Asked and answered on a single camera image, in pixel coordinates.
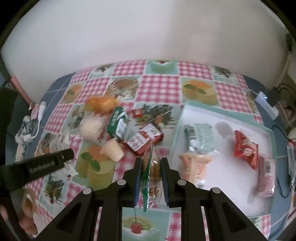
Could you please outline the person's left hand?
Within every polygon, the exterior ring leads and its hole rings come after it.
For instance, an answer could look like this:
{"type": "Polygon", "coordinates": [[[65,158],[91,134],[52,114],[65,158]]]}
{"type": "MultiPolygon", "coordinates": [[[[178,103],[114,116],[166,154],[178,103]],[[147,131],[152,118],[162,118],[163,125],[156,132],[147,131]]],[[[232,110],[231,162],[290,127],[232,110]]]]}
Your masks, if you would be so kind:
{"type": "Polygon", "coordinates": [[[36,195],[32,189],[25,189],[21,201],[21,209],[23,214],[19,217],[19,225],[25,231],[27,235],[36,235],[38,229],[34,223],[34,212],[35,212],[35,199],[36,195]]]}

